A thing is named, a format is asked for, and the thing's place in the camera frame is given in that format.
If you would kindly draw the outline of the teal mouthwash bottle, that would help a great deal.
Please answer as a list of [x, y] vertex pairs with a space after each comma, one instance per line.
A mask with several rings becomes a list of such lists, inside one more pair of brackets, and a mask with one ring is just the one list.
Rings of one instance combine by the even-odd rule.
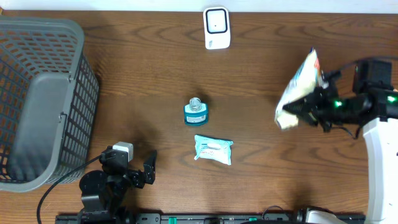
[[201, 99], [191, 98], [183, 108], [184, 121], [189, 126], [201, 126], [208, 122], [208, 105]]

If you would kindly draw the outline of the teal wet wipes pack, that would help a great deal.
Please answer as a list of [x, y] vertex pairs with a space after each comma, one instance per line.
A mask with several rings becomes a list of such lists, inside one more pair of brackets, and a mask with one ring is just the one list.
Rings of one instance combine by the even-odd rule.
[[195, 135], [194, 160], [211, 159], [228, 166], [231, 165], [231, 146], [233, 141], [213, 139], [201, 135]]

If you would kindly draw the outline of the yellow snack bag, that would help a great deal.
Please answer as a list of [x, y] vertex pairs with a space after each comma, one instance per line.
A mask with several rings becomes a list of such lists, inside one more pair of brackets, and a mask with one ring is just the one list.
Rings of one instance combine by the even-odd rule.
[[281, 130], [290, 129], [299, 124], [298, 117], [283, 110], [283, 106], [311, 93], [319, 85], [323, 85], [320, 63], [317, 51], [311, 48], [276, 106], [274, 121]]

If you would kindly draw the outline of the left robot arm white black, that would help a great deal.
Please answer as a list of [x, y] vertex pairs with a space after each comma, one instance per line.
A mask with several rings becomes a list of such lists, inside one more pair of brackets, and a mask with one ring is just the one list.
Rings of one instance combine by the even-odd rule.
[[78, 223], [135, 223], [135, 216], [122, 202], [129, 189], [142, 189], [154, 183], [156, 159], [157, 151], [153, 151], [144, 170], [132, 170], [128, 168], [127, 152], [107, 147], [99, 156], [102, 169], [88, 172], [80, 180], [83, 209], [78, 214]]

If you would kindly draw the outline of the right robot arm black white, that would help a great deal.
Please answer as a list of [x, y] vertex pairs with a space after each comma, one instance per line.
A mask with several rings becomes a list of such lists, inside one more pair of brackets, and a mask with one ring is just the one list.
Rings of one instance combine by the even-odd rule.
[[[311, 126], [324, 132], [358, 125], [368, 154], [369, 199], [365, 223], [397, 223], [397, 90], [392, 85], [394, 56], [357, 59], [337, 70], [322, 73], [322, 85], [283, 105]], [[341, 98], [335, 82], [354, 66], [353, 93]]]

